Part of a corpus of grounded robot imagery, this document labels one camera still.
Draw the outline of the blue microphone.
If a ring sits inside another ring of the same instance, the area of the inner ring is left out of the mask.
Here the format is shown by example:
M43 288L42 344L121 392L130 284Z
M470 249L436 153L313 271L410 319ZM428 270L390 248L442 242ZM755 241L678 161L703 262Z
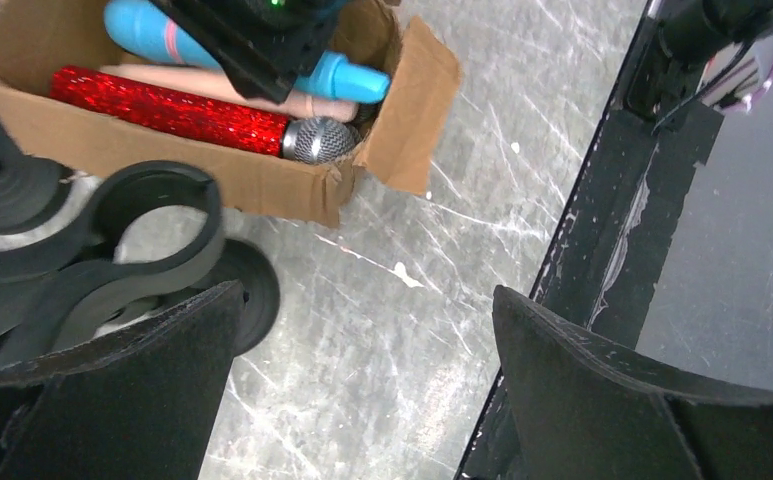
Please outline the blue microphone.
M116 44L152 62L223 71L209 52L149 1L109 2L104 26ZM331 100L374 104L385 98L390 84L388 74L326 51L311 74L294 76L293 87Z

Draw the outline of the pink peach microphone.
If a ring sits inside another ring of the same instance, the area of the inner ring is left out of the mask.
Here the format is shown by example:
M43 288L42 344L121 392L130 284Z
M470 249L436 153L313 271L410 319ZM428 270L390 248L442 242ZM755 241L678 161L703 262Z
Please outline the pink peach microphone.
M236 92L224 73L193 67L120 64L102 66L100 71L294 118L326 116L342 123L352 123L369 119L376 110L376 106L361 106L351 101L330 100L299 90L292 90L287 99L280 104L262 98L246 98Z

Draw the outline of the red glitter microphone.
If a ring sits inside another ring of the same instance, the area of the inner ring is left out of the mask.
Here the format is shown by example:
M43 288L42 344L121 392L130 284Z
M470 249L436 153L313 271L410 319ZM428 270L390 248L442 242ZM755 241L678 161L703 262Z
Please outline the red glitter microphone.
M78 66L52 75L50 97L154 131L310 165L332 163L362 140L330 117L294 120Z

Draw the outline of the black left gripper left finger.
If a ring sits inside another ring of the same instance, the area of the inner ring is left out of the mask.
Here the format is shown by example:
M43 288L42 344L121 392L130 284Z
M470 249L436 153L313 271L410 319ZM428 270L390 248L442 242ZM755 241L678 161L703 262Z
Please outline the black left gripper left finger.
M243 287L0 370L0 479L195 479L234 357Z

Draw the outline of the brown cardboard box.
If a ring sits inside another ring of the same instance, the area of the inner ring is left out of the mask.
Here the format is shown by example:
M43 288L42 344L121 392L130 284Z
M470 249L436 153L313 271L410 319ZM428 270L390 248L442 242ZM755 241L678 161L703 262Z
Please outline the brown cardboard box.
M180 138L52 99L59 68L125 58L104 30L103 11L100 1L0 1L0 121L23 152L101 178L193 167L216 180L227 207L329 228L339 226L363 172L399 192L426 191L462 70L421 18L400 28L381 1L357 1L342 11L332 46L385 70L392 84L353 152L311 166Z

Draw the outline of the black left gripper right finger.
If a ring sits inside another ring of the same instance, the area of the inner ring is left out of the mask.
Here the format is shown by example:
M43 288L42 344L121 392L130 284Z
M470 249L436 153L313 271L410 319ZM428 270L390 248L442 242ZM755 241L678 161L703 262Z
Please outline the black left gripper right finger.
M496 287L504 385L531 479L773 479L773 391L643 356Z

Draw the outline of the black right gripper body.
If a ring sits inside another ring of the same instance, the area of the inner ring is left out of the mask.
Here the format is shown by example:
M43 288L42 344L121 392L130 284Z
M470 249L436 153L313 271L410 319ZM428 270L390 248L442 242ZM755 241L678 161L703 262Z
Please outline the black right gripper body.
M281 103L311 74L344 1L155 1L221 66L242 96Z

